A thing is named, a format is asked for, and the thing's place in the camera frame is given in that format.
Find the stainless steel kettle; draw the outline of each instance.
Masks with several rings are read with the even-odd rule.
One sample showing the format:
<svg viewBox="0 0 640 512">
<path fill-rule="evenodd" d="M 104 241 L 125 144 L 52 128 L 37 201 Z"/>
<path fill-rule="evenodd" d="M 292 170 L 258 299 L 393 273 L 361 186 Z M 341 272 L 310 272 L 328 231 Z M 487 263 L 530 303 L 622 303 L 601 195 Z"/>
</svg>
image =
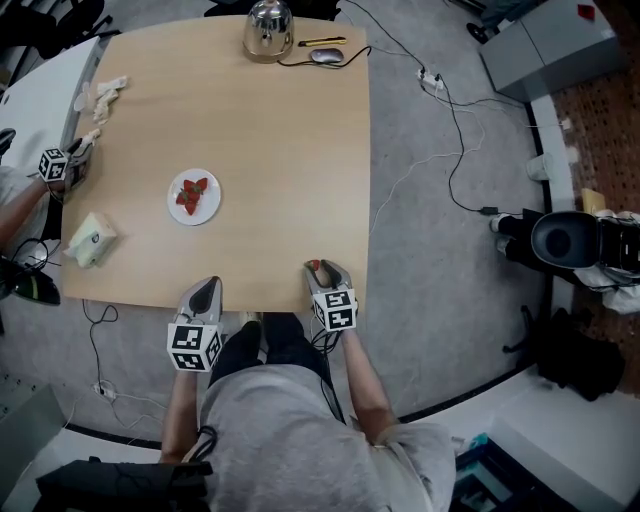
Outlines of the stainless steel kettle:
<svg viewBox="0 0 640 512">
<path fill-rule="evenodd" d="M 244 51 L 255 62 L 284 59 L 293 47 L 293 15 L 282 0 L 260 0 L 244 28 Z"/>
</svg>

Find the black bag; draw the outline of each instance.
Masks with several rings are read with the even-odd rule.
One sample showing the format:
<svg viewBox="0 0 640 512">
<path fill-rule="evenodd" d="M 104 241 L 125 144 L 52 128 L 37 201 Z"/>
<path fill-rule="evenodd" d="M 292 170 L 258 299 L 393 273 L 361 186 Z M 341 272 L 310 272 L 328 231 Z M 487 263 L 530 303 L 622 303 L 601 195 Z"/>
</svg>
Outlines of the black bag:
<svg viewBox="0 0 640 512">
<path fill-rule="evenodd" d="M 562 388 L 569 384 L 590 402 L 615 391 L 624 372 L 618 346 L 578 332 L 564 309 L 538 330 L 532 349 L 542 377 Z"/>
</svg>

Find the white plate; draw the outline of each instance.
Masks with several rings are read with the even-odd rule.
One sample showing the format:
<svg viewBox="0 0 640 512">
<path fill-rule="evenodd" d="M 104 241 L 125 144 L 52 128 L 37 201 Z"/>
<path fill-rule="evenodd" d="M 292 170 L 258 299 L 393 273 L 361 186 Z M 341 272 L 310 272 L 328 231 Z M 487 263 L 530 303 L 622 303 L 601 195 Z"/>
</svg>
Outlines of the white plate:
<svg viewBox="0 0 640 512">
<path fill-rule="evenodd" d="M 184 186 L 184 180 L 191 180 L 195 183 L 202 178 L 207 178 L 207 188 L 200 196 L 196 211 L 193 212 L 193 215 L 189 215 L 184 205 L 176 204 L 176 198 Z M 167 193 L 167 207 L 171 216 L 180 224 L 197 226 L 207 222 L 214 216 L 218 206 L 220 206 L 220 184 L 210 172 L 204 169 L 189 169 L 178 174 L 171 182 Z"/>
</svg>

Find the wooden floor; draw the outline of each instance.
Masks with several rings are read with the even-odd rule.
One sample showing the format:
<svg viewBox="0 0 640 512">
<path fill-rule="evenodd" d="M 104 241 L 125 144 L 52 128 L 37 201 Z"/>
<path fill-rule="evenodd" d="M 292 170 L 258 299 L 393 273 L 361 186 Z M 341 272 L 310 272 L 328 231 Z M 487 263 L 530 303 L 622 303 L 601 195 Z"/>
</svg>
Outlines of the wooden floor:
<svg viewBox="0 0 640 512">
<path fill-rule="evenodd" d="M 553 100 L 559 118 L 573 123 L 565 142 L 579 153 L 572 166 L 576 197 L 587 187 L 604 194 L 614 211 L 640 212 L 640 24 L 631 2 L 596 4 L 618 34 L 629 70 L 559 92 Z M 640 314 L 618 315 L 602 306 L 599 294 L 577 290 L 574 311 L 585 307 L 595 315 L 585 332 L 617 343 L 627 361 L 621 390 L 640 395 Z"/>
</svg>

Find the gray carpet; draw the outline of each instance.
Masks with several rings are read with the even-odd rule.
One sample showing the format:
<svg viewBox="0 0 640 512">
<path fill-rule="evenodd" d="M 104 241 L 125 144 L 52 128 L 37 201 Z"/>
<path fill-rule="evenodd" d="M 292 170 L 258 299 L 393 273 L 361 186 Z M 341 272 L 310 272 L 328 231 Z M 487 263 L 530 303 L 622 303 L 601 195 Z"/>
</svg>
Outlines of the gray carpet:
<svg viewBox="0 0 640 512">
<path fill-rule="evenodd" d="M 441 0 L 361 0 L 381 23 L 441 73 L 458 102 L 495 97 L 477 43 L 465 24 L 468 12 Z M 107 0 L 112 28 L 123 31 L 172 20 L 199 17 L 206 0 Z M 357 7 L 342 2 L 353 22 L 365 27 L 371 44 L 401 51 Z M 349 23 L 339 15 L 339 22 Z M 412 162 L 460 150 L 451 112 L 426 96 L 416 82 L 417 65 L 403 56 L 374 51 L 369 58 L 372 165 L 371 222 L 396 180 Z M 542 190 L 530 182 L 524 164 L 535 155 L 524 111 L 504 107 L 511 116 L 482 106 L 472 108 L 486 136 L 480 151 L 467 154 L 453 180 L 465 205 L 498 206 L 518 212 L 540 209 Z M 458 115 L 467 148 L 482 130 L 474 116 Z M 496 252 L 488 219 L 457 207 L 449 198 L 447 177 L 457 157 L 419 165 L 395 188 L 380 211 L 370 239 L 367 310 L 363 335 L 398 414 L 435 405 L 498 377 L 514 360 L 501 352 L 521 339 L 520 306 L 537 311 L 543 277 L 509 263 Z M 50 267 L 49 273 L 55 274 Z M 92 303 L 96 317 L 104 305 Z M 95 329 L 103 378 L 121 393 L 166 404 L 173 379 L 165 353 L 166 324 L 172 312 L 118 306 L 120 319 Z M 89 323 L 78 301 L 45 308 L 9 298 L 0 304 L 7 336 L 0 362 L 12 373 L 52 382 L 73 422 L 98 430 L 158 439 L 160 425 L 144 418 L 130 430 L 89 387 L 96 381 Z M 237 319 L 227 319 L 228 331 Z M 338 393 L 348 404 L 343 362 L 332 355 Z M 206 384 L 205 376 L 200 380 Z M 140 414 L 161 419 L 154 404 L 119 398 L 116 411 L 126 426 Z"/>
</svg>

